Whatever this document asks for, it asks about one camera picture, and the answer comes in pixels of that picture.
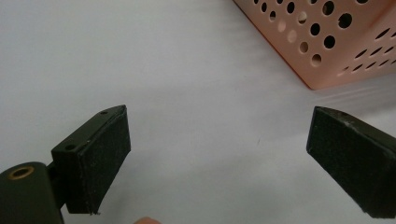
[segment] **white surface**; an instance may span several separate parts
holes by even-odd
[[[2,1],[0,170],[51,162],[96,112],[128,106],[132,153],[101,216],[67,224],[393,223],[305,152],[315,105],[396,135],[396,76],[311,91],[230,0]]]

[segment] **pink plastic basket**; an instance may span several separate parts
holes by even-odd
[[[312,89],[396,73],[396,0],[234,0]]]

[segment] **textured rubber pad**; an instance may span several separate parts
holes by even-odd
[[[99,112],[51,151],[67,185],[69,213],[98,213],[130,150],[126,106],[120,105]]]

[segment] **white table surface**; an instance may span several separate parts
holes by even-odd
[[[0,171],[127,105],[100,216],[66,224],[394,223],[306,153],[315,105],[396,135],[395,75],[311,91],[231,0],[1,1]]]

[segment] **dark green metal bracket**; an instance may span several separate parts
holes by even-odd
[[[64,223],[69,213],[97,214],[131,150],[125,105],[101,111],[64,139],[53,162],[27,162],[0,174],[0,223]]]

